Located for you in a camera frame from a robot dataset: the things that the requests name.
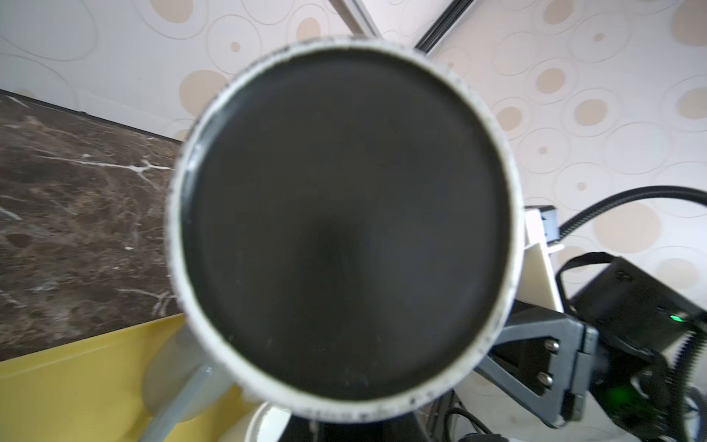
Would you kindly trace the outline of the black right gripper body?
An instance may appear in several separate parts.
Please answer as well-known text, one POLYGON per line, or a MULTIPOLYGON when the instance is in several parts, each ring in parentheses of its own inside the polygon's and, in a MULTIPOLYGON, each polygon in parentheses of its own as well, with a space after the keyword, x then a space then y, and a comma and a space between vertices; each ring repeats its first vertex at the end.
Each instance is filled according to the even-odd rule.
POLYGON ((642 441, 690 441, 692 372, 706 348, 706 312, 623 258, 574 258, 604 269, 568 300, 599 333, 590 392, 613 424, 642 441))

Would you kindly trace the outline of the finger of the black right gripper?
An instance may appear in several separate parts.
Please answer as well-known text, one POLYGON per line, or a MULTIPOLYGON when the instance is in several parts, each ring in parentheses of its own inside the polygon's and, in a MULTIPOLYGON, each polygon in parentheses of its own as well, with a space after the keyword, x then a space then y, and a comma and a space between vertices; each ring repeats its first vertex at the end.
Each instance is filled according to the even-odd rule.
POLYGON ((475 371, 544 425, 579 422, 591 384, 599 333, 577 318, 515 306, 475 371))

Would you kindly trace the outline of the black mug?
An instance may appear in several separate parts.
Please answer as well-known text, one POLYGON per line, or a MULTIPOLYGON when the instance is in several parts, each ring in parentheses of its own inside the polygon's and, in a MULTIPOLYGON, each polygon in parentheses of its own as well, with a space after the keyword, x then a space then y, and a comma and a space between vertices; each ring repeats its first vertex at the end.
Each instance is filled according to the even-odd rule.
POLYGON ((173 292, 285 441, 425 441, 417 410, 499 337, 525 245, 500 125, 399 44, 298 42, 238 73, 180 151, 173 292))

